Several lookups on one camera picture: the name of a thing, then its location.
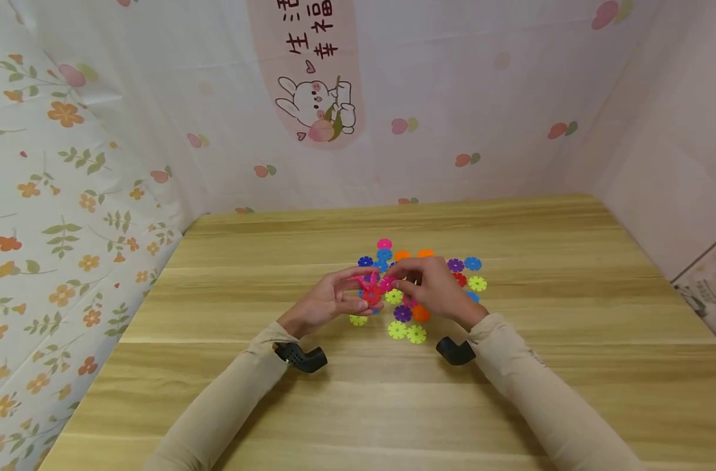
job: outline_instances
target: flower-shaped plastic piece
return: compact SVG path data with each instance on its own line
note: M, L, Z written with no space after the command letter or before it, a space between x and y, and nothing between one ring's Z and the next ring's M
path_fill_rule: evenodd
M382 288L384 292L392 291L392 283L394 281L397 281L397 278L383 277L381 281L379 281L379 288Z
M388 262L392 259L392 251L389 249L378 249L376 251L376 258L379 259L379 262Z
M401 323L408 323L413 318L413 312L407 306L397 306L394 308L394 318Z
M420 304L413 308L413 321L425 323L428 319L431 319L431 313L428 312L428 309L422 307Z
M409 297L407 294L405 296L402 296L402 303L407 307L418 306L418 302L415 299Z
M465 267L468 267L468 270L478 271L481 269L481 267L483 267L483 263L481 262L480 258L467 257L465 259Z
M413 343L423 343L426 341L426 329L422 326L410 326L406 332L407 339Z
M371 289L364 289L363 296L361 296L361 298L366 299L368 306L373 306L373 304L381 301L381 294L382 292L380 288L373 287Z
M360 327L364 325L364 323L368 322L368 318L366 316L356 316L354 314L349 315L350 323L353 326Z
M373 267L373 259L369 256L359 258L358 267Z
M384 299L389 304L400 304L402 302L402 291L399 289L392 289L392 291L384 294Z
M465 269L465 262L459 258L450 258L447 260L447 267L449 267L451 271L457 273L458 271L463 271Z
M394 340L401 340L407 335L407 327L399 321L389 324L386 331L389 333L389 337L394 338Z
M488 282L483 277L468 278L468 286L472 291L484 291L488 287Z
M462 273L453 273L452 276L454 277L454 279L457 280L457 284L465 288L465 285L468 283L468 279L465 277L465 275L463 275Z

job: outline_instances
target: arm sleeve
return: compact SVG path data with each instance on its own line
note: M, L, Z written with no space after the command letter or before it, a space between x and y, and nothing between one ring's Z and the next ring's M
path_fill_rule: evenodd
M212 469L258 401L284 375L287 363L273 350L273 344L279 342L299 343L274 322L195 398L161 440L144 470Z
M566 385L500 314L471 329L476 363L520 411L560 471L640 471L630 447Z

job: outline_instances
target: white rabbit drawing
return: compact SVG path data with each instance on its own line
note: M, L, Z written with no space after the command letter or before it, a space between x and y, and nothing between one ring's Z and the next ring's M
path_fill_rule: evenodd
M332 121L341 115L342 132L354 133L356 107L352 105L352 84L339 80L331 90L322 81L304 81L295 84L287 77L279 78L279 85L290 94L290 99L278 98L277 106L300 123L311 128L318 120L325 119L327 110L333 105Z

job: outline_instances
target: finger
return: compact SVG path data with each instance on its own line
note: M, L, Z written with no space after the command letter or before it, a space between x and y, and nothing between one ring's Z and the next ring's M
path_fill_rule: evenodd
M342 301L338 301L337 306L334 308L334 312L337 314L355 314L371 311L368 309L368 302L365 299L354 296L343 296L342 298Z
M411 271L423 272L423 258L403 258L386 272L387 277L404 278Z
M354 291L356 289L363 289L363 283L357 279L343 279L334 285L335 292Z
M369 306L365 311L361 311L359 313L352 313L354 316L375 316L378 311L381 311L381 309L384 308L384 303L377 302L376 304L373 304L373 306Z
M419 271L412 271L407 274L407 278L405 279L414 285L420 286L423 284L423 273Z
M398 279L396 282L392 283L392 286L415 299L418 299L418 294L421 293L421 287L408 282L405 279Z
M358 275L367 275L370 273L378 273L378 267L350 267L345 268L341 271L335 271L334 273L327 273L324 278L329 279L333 284L350 277L357 277Z

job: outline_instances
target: wooden table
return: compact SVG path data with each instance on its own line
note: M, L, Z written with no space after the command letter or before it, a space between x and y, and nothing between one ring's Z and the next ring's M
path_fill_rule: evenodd
M651 470L716 470L716 340L604 206L580 195L206 215L189 229L43 470L138 470L193 398L325 272L389 237L478 256L483 302L586 398ZM222 458L225 470L550 470L474 365L394 341L391 312L307 339Z

